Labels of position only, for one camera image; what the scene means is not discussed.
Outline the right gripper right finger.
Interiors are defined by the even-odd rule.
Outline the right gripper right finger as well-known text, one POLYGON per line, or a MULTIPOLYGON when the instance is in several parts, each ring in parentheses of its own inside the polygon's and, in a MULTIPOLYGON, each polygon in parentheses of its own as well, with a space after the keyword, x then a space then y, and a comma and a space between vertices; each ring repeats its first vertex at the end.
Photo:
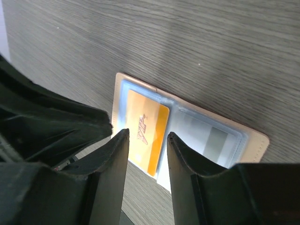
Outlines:
POLYGON ((177 225, 297 225, 299 164, 238 163, 224 168, 174 132, 167 137, 177 225))

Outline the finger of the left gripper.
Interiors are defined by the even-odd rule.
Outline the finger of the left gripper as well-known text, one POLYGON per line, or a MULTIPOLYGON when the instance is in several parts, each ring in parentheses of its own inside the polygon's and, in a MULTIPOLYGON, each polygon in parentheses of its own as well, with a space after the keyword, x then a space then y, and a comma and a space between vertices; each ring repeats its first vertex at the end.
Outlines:
POLYGON ((111 134, 106 111, 47 90, 0 59, 2 162, 62 162, 111 134))

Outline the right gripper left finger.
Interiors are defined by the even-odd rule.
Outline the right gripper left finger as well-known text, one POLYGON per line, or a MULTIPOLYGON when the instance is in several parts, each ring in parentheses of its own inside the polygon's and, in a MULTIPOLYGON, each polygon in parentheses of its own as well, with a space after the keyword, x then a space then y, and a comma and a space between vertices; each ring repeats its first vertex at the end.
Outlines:
POLYGON ((3 225, 117 225, 128 164, 129 130, 56 171, 42 163, 1 163, 3 225))

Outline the beige leather card holder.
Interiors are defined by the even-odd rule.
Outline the beige leather card holder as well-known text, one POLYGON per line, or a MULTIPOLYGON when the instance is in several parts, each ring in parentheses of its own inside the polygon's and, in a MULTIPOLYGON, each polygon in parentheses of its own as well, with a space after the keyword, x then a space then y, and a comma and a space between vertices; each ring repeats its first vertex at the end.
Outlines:
POLYGON ((115 77, 112 107, 114 135, 126 128, 127 98, 130 90, 163 104, 170 110, 157 171, 155 176, 151 176, 166 190, 171 188, 166 150, 166 138, 170 132, 175 132, 196 152, 226 168, 238 162, 261 161, 270 143, 268 136, 263 133, 124 73, 117 73, 115 77))

